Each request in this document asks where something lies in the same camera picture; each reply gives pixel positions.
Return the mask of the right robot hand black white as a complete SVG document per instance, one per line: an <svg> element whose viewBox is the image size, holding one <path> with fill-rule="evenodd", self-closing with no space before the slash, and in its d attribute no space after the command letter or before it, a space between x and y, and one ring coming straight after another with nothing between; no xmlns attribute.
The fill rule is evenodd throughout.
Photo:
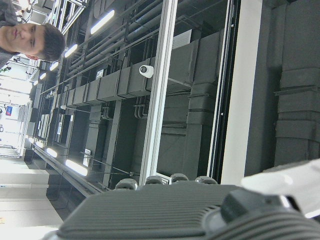
<svg viewBox="0 0 320 240"><path fill-rule="evenodd" d="M317 240L320 161L282 164L240 185L150 176L84 200L46 240Z"/></svg>

